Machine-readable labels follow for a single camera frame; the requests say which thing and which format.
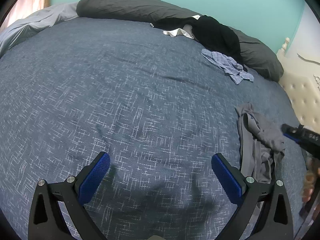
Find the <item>gray bed cover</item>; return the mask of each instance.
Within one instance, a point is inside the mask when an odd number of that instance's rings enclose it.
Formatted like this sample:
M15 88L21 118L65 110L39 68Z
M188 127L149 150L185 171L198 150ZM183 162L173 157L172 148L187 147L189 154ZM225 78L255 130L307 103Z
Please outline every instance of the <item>gray bed cover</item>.
M254 83L235 85L202 48L148 23L75 18L0 59L0 208L22 240L36 182L63 181L102 150L112 165L85 207L109 240L218 235L236 206L210 159L221 152L239 167L235 107L251 102L277 125L298 120L277 83L249 70ZM305 165L285 144L277 175L296 231Z

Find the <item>tufted headboard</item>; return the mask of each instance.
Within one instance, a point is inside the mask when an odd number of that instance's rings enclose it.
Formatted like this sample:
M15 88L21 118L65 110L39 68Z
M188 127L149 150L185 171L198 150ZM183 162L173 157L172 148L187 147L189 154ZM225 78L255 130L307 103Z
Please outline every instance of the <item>tufted headboard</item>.
M279 84L286 91L300 123L320 133L320 62L302 52L298 59L285 57L289 42L286 38L277 52L284 68Z

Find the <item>headboard finial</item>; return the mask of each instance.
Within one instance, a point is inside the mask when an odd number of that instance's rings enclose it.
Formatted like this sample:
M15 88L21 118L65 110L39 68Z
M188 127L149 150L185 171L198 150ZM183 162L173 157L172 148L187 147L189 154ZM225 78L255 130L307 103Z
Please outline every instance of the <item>headboard finial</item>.
M289 42L290 42L290 39L289 39L289 38L285 38L284 44L282 44L282 47L281 47L281 50L282 50L283 52L286 51Z

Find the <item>pink curtain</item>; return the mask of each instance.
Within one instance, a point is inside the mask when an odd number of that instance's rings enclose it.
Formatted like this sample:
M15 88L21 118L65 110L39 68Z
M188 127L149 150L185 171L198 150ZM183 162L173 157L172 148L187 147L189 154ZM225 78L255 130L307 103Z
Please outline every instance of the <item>pink curtain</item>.
M43 8L44 0L18 0L1 25L0 32L14 23L16 20L23 19Z

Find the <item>blue plaid cloth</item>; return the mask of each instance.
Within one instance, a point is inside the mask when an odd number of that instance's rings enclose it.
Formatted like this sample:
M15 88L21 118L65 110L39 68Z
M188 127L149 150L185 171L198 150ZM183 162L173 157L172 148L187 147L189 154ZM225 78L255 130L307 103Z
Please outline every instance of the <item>blue plaid cloth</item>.
M226 74L230 75L230 78L237 85L243 79L249 79L253 82L253 76L243 70L243 67L238 64L233 58L227 57L216 51L209 51L202 49L201 55L204 56L211 64L222 69Z

